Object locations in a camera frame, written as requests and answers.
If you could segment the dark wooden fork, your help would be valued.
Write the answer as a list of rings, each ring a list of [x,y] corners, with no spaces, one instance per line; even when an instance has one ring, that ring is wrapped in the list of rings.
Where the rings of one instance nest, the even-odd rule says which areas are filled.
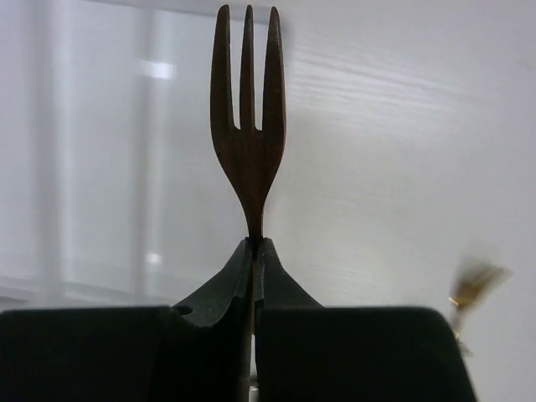
[[[265,201],[286,143],[286,94],[281,20],[271,8],[265,48],[262,124],[255,125],[254,19],[248,6],[240,62],[240,119],[234,120],[230,63],[230,8],[217,13],[210,76],[210,130],[219,163],[243,208],[249,238],[264,241]]]

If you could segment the gold fork green handle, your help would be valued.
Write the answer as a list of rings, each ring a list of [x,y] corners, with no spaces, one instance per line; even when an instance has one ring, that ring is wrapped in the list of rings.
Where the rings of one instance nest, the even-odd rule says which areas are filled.
[[[472,243],[462,251],[448,298],[452,307],[449,324],[462,357],[473,355],[461,339],[467,316],[512,274],[500,263],[499,251],[492,245]]]

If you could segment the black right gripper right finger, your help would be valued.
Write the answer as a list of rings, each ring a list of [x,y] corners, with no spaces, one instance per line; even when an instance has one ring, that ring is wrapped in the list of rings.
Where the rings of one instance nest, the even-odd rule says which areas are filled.
[[[428,307],[325,307],[257,255],[255,362],[262,401],[473,401],[447,320]]]

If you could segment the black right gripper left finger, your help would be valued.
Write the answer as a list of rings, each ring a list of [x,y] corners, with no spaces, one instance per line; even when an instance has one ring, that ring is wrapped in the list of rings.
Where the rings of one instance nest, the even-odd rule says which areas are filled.
[[[168,306],[1,315],[4,401],[246,401],[254,246]]]

